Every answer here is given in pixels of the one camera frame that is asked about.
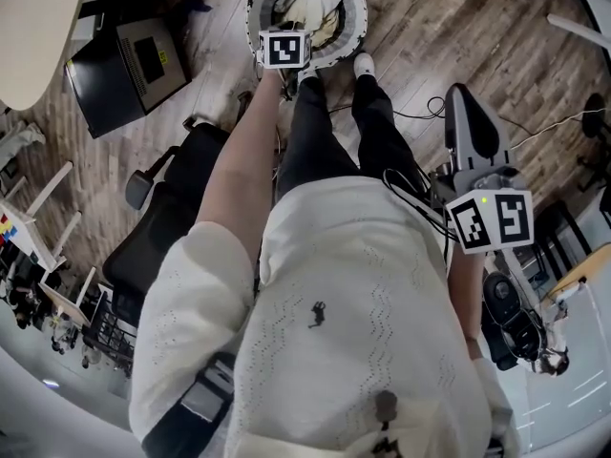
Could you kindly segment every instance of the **small embroidered logo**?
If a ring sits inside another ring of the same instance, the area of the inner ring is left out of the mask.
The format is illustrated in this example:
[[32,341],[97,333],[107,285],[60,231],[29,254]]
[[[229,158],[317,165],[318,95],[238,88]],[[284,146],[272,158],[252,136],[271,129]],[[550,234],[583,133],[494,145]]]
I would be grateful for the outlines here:
[[318,327],[319,325],[323,325],[325,321],[325,309],[327,305],[324,302],[316,302],[312,307],[312,312],[314,313],[314,324],[309,325],[308,327],[311,329],[312,327]]

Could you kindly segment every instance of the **black strap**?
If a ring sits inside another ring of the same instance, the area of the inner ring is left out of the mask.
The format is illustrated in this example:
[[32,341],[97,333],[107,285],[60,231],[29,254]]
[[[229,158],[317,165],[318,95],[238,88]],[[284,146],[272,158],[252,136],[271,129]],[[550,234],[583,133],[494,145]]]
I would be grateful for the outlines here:
[[142,449],[149,458],[198,458],[230,407],[231,403],[225,403],[217,418],[209,423],[178,401],[144,438]]
[[221,352],[142,442],[149,458],[198,458],[233,403],[235,356]]

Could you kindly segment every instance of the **sweater sleeve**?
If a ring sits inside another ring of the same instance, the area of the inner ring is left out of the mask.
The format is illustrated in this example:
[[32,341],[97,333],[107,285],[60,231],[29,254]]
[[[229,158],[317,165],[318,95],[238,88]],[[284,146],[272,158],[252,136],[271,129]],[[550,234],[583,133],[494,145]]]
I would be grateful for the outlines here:
[[493,438],[502,443],[504,456],[517,458],[521,454],[514,411],[498,382],[496,367],[485,358],[474,360],[474,365],[490,406],[493,419]]
[[216,223],[196,224],[172,246],[138,325],[130,424],[140,442],[240,331],[253,278],[240,241]]

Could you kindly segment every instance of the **black pants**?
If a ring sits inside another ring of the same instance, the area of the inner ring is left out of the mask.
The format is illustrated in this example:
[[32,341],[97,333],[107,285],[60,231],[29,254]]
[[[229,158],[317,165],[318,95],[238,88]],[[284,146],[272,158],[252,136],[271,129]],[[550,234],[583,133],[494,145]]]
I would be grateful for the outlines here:
[[[357,80],[352,116],[361,133],[360,170],[333,135],[323,82],[317,78],[302,82],[278,176],[278,199],[310,181],[351,176],[382,179],[386,169],[400,172],[424,195],[410,146],[394,126],[392,102],[373,76],[365,74]],[[389,174],[389,179],[404,187],[397,174]]]

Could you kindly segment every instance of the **desk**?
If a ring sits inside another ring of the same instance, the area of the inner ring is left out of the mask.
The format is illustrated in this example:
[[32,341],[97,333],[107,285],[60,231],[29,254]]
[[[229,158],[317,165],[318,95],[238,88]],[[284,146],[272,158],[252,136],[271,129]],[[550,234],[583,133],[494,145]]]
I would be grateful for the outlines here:
[[31,107],[47,90],[80,0],[0,0],[0,100]]
[[575,288],[579,280],[589,280],[594,277],[609,261],[611,261],[611,243],[601,246],[568,272],[545,298],[551,302],[555,301],[562,293]]
[[35,218],[36,212],[42,206],[44,201],[49,197],[55,187],[61,182],[61,180],[72,170],[73,164],[68,162],[64,167],[52,178],[47,184],[43,191],[34,200],[27,212],[20,212],[14,205],[12,205],[8,197],[4,200],[0,200],[0,211],[4,212],[7,218],[11,221],[13,227],[16,228],[17,234],[11,238],[11,242],[19,248],[20,251],[30,256],[36,255],[36,263],[44,268],[48,272],[52,272],[57,268],[65,259],[61,257],[61,251],[64,244],[68,240],[68,237],[78,224],[81,218],[80,212],[75,212],[73,218],[68,223],[68,226],[59,237],[59,241],[51,251],[45,241],[42,240],[38,229],[36,228]]
[[50,288],[46,284],[46,276],[43,277],[42,281],[38,284],[42,291],[45,293],[45,295],[49,297],[49,299],[51,299],[53,305],[55,305],[59,309],[60,315],[68,315],[68,317],[70,317],[70,319],[78,329],[82,329],[83,326],[89,327],[92,324],[91,321],[87,318],[87,316],[83,314],[83,311],[80,310],[80,304],[83,303],[83,299],[85,298],[85,294],[87,294],[87,289],[89,288],[89,285],[91,284],[92,279],[94,278],[94,274],[95,268],[92,268],[89,272],[89,275],[87,276],[87,280],[85,280],[85,283],[83,283],[83,286],[80,289],[80,293],[78,294],[76,302],[70,302],[59,292]]

